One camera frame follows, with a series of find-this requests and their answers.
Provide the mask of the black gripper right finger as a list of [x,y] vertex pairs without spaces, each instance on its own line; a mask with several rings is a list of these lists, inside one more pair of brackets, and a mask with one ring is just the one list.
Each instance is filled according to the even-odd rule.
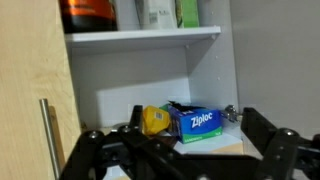
[[305,139],[293,129],[277,128],[251,107],[243,109],[241,130],[263,156],[255,180],[293,180],[295,170],[320,180],[320,134]]

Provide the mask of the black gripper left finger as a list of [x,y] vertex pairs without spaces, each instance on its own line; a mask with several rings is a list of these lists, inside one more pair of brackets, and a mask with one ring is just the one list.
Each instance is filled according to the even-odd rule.
[[186,180],[183,156],[141,132],[142,110],[141,105],[135,105],[129,124],[116,132],[82,133],[58,180],[103,180],[114,166],[132,180]]

